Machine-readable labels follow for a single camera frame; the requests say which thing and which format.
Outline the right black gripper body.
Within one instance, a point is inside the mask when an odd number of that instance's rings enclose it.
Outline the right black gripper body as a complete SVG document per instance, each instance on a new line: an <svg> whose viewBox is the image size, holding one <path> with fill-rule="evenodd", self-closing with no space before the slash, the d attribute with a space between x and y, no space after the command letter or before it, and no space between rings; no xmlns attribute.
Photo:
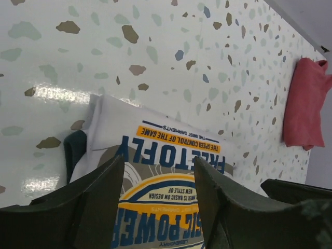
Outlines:
<svg viewBox="0 0 332 249"><path fill-rule="evenodd" d="M260 186L269 198L288 204L297 204L306 200L331 199L331 189L279 179L267 179Z"/></svg>

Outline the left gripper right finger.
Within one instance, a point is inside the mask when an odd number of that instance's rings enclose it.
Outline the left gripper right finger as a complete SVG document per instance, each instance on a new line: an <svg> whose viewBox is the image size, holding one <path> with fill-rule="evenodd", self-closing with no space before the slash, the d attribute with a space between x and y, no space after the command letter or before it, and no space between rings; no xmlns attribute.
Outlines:
<svg viewBox="0 0 332 249"><path fill-rule="evenodd" d="M253 192L195 158L207 248L331 248L331 199L280 202Z"/></svg>

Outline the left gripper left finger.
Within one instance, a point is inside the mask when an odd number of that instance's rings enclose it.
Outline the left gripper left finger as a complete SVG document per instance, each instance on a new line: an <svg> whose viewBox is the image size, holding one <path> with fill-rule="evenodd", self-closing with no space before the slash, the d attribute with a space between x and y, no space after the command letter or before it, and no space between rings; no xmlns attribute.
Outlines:
<svg viewBox="0 0 332 249"><path fill-rule="evenodd" d="M1 248L110 248L125 162L116 156L29 205L1 209Z"/></svg>

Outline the white navy tank top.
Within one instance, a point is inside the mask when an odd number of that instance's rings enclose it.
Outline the white navy tank top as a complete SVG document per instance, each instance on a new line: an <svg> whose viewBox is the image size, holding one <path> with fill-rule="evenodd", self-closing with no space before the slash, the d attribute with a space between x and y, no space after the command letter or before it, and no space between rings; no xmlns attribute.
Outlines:
<svg viewBox="0 0 332 249"><path fill-rule="evenodd" d="M92 96L88 117L87 125L64 140L67 181L123 156L111 248L204 248L195 158L232 177L233 146L112 96Z"/></svg>

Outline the red tank top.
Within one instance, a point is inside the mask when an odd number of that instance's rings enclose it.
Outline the red tank top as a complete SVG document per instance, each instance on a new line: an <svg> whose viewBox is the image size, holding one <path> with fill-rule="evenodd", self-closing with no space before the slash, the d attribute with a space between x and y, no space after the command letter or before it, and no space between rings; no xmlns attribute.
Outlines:
<svg viewBox="0 0 332 249"><path fill-rule="evenodd" d="M301 58L290 83L283 121L286 147L324 147L321 131L321 109L331 89L331 74L326 60Z"/></svg>

